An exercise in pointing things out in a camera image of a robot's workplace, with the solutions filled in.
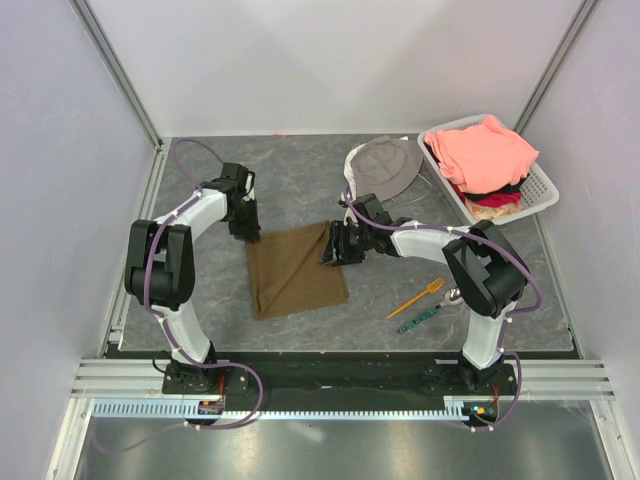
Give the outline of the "brown cloth napkin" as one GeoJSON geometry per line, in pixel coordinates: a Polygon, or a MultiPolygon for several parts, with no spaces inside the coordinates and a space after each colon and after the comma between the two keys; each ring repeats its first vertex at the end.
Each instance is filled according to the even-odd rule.
{"type": "Polygon", "coordinates": [[[254,316],[289,316],[343,304],[349,290],[339,267],[320,264],[329,223],[268,233],[246,245],[254,316]]]}

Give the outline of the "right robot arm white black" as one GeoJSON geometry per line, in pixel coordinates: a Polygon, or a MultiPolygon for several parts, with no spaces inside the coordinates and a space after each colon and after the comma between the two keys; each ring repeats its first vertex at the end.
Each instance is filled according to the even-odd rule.
{"type": "Polygon", "coordinates": [[[373,194],[342,205],[356,217],[330,223],[320,264],[352,265],[374,250],[395,258],[418,258],[449,268],[470,319],[458,368],[458,381],[467,392],[483,392],[505,351],[507,318],[524,312],[516,308],[526,286],[536,287],[529,268],[489,220],[467,227],[428,225],[409,218],[394,220],[373,194]]]}

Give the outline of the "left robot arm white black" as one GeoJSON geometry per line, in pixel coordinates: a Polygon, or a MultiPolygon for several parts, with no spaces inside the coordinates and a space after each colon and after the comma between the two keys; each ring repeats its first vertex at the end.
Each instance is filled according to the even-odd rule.
{"type": "Polygon", "coordinates": [[[215,348],[191,301],[196,281],[194,242],[218,222],[225,223],[235,239],[257,242],[254,184],[254,172],[225,163],[218,178],[197,185],[171,212],[131,225],[124,286],[155,318],[169,343],[165,394],[205,394],[220,383],[215,348]]]}

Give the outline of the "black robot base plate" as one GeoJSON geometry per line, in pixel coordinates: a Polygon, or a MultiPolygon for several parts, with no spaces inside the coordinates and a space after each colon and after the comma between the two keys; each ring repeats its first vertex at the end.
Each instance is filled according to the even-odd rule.
{"type": "Polygon", "coordinates": [[[414,390],[428,397],[512,395],[516,369],[503,359],[478,370],[460,353],[223,352],[203,369],[170,360],[153,368],[164,376],[165,393],[232,394],[247,389],[254,370],[269,389],[316,391],[373,388],[392,392],[414,390]]]}

